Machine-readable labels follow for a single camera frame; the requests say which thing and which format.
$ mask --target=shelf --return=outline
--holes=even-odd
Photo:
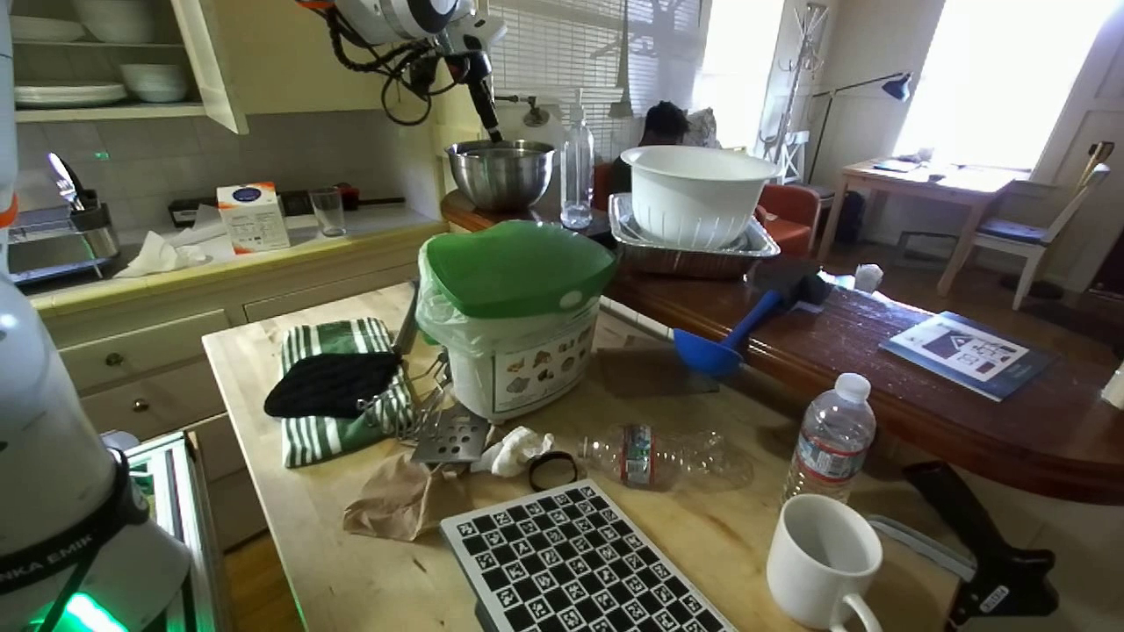
[[[172,118],[206,116],[202,103],[126,103],[101,108],[65,108],[57,110],[16,110],[16,123],[54,123],[63,120],[112,120],[127,118]]]
[[[112,42],[39,42],[37,39],[12,39],[12,44],[28,46],[78,46],[87,48],[183,48],[183,44],[114,44]]]

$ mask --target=striped dish towel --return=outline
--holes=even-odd
[[[375,318],[301,325],[289,331],[281,343],[281,374],[309,355],[390,351],[390,332]],[[282,417],[284,467],[299,468],[327,461],[395,436],[398,424],[413,424],[414,403],[406,380],[406,371],[399,367],[386,395],[355,419]]]

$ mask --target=blue spoon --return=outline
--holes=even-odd
[[[742,364],[742,353],[738,350],[745,345],[745,338],[749,337],[753,327],[758,326],[780,305],[782,298],[777,290],[767,291],[722,342],[709,341],[690,332],[676,329],[673,335],[676,352],[679,353],[679,358],[685,364],[700,373],[713,378],[722,378],[733,373]]]

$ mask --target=box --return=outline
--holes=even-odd
[[[273,182],[219,187],[216,197],[235,254],[289,247],[289,232]]]

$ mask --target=stainless steel mixing bowl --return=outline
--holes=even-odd
[[[450,145],[453,180],[477,208],[527,210],[551,183],[554,147],[533,141],[471,141]]]

